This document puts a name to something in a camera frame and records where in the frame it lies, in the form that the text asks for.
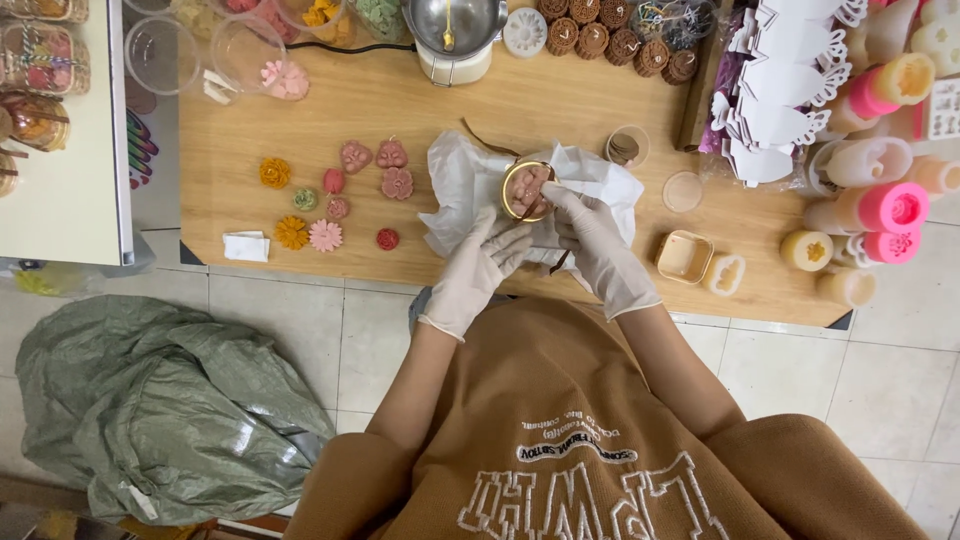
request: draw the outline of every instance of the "spoon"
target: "spoon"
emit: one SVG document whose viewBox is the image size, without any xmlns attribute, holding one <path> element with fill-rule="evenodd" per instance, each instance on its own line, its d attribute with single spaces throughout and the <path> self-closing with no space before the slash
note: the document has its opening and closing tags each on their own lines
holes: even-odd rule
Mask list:
<svg viewBox="0 0 960 540">
<path fill-rule="evenodd" d="M 453 31 L 450 30 L 450 0 L 446 0 L 446 31 L 444 32 L 444 50 L 453 50 Z"/>
</svg>

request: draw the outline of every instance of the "metal pot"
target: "metal pot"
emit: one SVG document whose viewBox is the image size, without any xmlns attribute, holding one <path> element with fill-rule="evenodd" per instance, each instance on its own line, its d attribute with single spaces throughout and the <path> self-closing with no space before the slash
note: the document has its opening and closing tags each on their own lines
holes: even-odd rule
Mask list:
<svg viewBox="0 0 960 540">
<path fill-rule="evenodd" d="M 449 0 L 453 50 L 444 50 L 447 0 L 400 0 L 403 18 L 418 46 L 437 60 L 472 57 L 491 44 L 507 24 L 506 0 Z"/>
</svg>

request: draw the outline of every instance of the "tile floor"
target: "tile floor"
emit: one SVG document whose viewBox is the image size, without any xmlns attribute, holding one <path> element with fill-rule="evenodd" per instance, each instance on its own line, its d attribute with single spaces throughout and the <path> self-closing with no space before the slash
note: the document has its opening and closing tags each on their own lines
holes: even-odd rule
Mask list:
<svg viewBox="0 0 960 540">
<path fill-rule="evenodd" d="M 960 213 L 924 226 L 924 247 L 849 331 L 676 314 L 675 322 L 750 418 L 801 412 L 826 420 L 930 535 L 960 540 Z M 180 265 L 177 231 L 146 233 L 150 274 L 107 292 L 208 309 L 274 335 L 338 432 L 362 430 L 402 360 L 418 287 L 218 266 Z M 65 301 L 0 291 L 0 471 L 54 480 L 19 452 L 13 363 L 19 341 Z M 282 324 L 278 315 L 295 313 Z"/>
</svg>

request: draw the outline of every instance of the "brown sweatshirt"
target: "brown sweatshirt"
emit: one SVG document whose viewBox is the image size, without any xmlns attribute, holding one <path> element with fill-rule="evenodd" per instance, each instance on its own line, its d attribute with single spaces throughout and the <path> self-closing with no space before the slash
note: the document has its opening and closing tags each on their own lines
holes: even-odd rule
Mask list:
<svg viewBox="0 0 960 540">
<path fill-rule="evenodd" d="M 491 307 L 466 339 L 416 461 L 376 435 L 334 438 L 285 539 L 925 538 L 819 420 L 698 440 L 591 307 Z"/>
</svg>

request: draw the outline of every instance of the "gold rim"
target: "gold rim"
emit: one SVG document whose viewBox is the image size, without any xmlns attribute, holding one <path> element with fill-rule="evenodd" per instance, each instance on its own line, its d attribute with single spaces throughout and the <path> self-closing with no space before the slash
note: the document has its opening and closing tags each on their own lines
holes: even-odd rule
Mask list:
<svg viewBox="0 0 960 540">
<path fill-rule="evenodd" d="M 513 178 L 514 175 L 515 175 L 517 172 L 519 172 L 521 169 L 525 169 L 525 168 L 527 168 L 527 167 L 533 167 L 533 166 L 542 166 L 542 167 L 546 167 L 546 168 L 548 168 L 548 169 L 550 169 L 550 170 L 553 170 L 553 167 L 550 166 L 550 163 L 547 163 L 547 162 L 545 162 L 545 161 L 519 161 L 519 162 L 515 163 L 512 167 L 510 167 L 509 169 L 507 169 L 507 174 L 504 175 L 504 177 L 503 177 L 503 184 L 500 185 L 500 203 L 503 205 L 503 209 L 506 210 L 506 212 L 507 212 L 508 214 L 510 214 L 510 217 L 512 217 L 512 218 L 514 218 L 514 219 L 520 219 L 520 218 L 523 217 L 523 216 L 522 216 L 522 215 L 516 215 L 516 212 L 514 212 L 514 209 L 510 208 L 510 201 L 508 200 L 508 197 L 507 197 L 507 184 L 510 183 L 510 179 Z M 559 183 L 559 181 L 557 180 L 556 171 L 554 171 L 553 182 Z M 548 216 L 548 215 L 550 215 L 550 212 L 547 212 L 546 214 L 542 215 L 541 217 L 528 217 L 528 218 L 524 219 L 523 222 L 524 222 L 524 223 L 536 223 L 536 222 L 540 221 L 541 219 L 545 219 L 546 216 Z"/>
</svg>

